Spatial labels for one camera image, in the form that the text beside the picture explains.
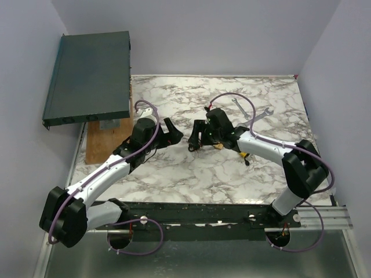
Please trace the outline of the brass padlock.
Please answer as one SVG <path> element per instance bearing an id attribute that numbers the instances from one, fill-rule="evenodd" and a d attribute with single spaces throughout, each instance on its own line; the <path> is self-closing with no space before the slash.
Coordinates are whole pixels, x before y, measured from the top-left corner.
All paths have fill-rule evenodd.
<path id="1" fill-rule="evenodd" d="M 218 144 L 213 145 L 213 147 L 215 149 L 222 150 L 224 148 L 224 145 L 222 143 L 218 143 Z"/>

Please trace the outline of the orange padlock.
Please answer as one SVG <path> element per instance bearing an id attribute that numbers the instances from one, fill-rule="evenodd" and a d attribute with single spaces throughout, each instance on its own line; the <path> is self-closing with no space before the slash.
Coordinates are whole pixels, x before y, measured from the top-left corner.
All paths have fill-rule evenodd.
<path id="1" fill-rule="evenodd" d="M 189 152 L 194 152 L 194 151 L 197 151 L 200 149 L 200 145 L 193 145 L 193 144 L 189 144 L 188 145 L 188 151 Z"/>

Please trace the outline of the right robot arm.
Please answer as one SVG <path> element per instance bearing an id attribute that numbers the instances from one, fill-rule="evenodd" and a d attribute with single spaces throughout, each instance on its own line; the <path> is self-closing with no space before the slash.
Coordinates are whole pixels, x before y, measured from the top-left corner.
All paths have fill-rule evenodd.
<path id="1" fill-rule="evenodd" d="M 206 119 L 194 121 L 188 139 L 188 150 L 221 143 L 237 153 L 248 153 L 269 160 L 283 168 L 287 188 L 269 205 L 267 221 L 279 227 L 288 220 L 288 214 L 308 199 L 328 177 L 329 169 L 308 140 L 298 143 L 279 142 L 273 138 L 252 134 L 250 128 L 233 126 L 220 108 L 206 113 Z"/>

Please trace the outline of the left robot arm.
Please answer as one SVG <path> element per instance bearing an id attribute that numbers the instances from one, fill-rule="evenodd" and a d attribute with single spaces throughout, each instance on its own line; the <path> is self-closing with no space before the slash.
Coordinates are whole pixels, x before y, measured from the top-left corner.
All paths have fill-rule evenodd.
<path id="1" fill-rule="evenodd" d="M 183 133 L 169 118 L 164 120 L 167 131 L 150 118 L 141 118 L 127 138 L 92 174 L 68 189 L 53 188 L 46 199 L 39 226 L 48 233 L 50 244 L 75 246 L 87 231 L 104 225 L 124 228 L 129 220 L 129 208 L 117 199 L 95 204 L 114 183 L 129 175 L 144 163 L 152 150 L 178 144 Z"/>

